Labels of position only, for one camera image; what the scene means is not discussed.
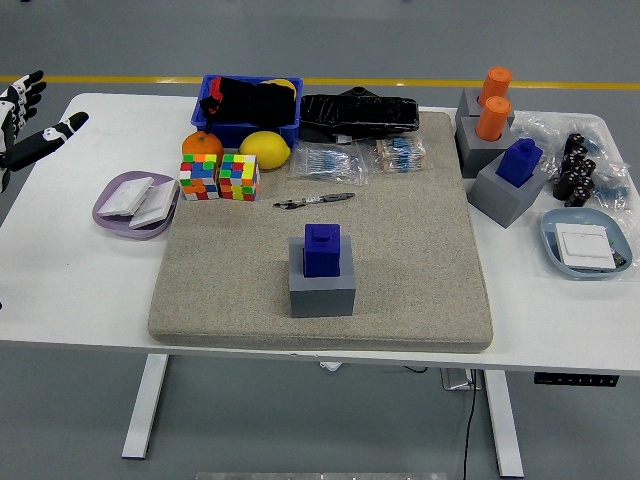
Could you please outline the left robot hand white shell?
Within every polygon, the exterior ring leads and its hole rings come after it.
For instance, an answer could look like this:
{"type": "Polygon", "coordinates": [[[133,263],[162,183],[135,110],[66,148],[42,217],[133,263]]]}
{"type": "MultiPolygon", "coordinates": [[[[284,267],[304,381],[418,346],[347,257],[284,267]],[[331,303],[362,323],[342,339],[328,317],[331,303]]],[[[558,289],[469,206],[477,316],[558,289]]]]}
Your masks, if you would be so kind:
{"type": "Polygon", "coordinates": [[[12,172],[30,166],[66,143],[89,119],[80,111],[53,126],[18,141],[26,122],[37,113],[36,104],[47,84],[44,72],[35,71],[13,82],[1,93],[1,191],[10,182],[12,172]]]}

